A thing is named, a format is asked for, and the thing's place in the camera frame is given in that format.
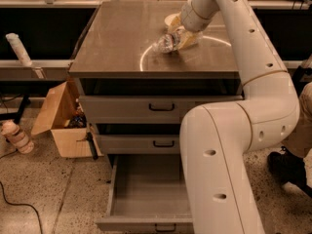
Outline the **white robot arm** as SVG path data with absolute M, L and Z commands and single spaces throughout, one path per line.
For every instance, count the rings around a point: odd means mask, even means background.
M 189 0 L 188 31 L 204 30 L 220 12 L 244 99 L 191 109 L 179 145 L 195 234 L 265 234 L 243 155 L 287 137 L 299 118 L 292 78 L 247 0 Z

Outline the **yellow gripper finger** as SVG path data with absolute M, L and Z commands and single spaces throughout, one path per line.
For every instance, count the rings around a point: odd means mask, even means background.
M 176 33 L 178 36 L 177 48 L 179 50 L 193 46 L 198 41 L 198 34 L 197 33 L 193 33 L 193 32 L 187 31 L 185 29 L 179 29 Z
M 181 18 L 180 18 L 180 14 L 177 14 L 177 17 L 174 18 L 171 25 L 168 27 L 168 32 L 174 33 L 178 31 L 179 29 L 181 29 Z

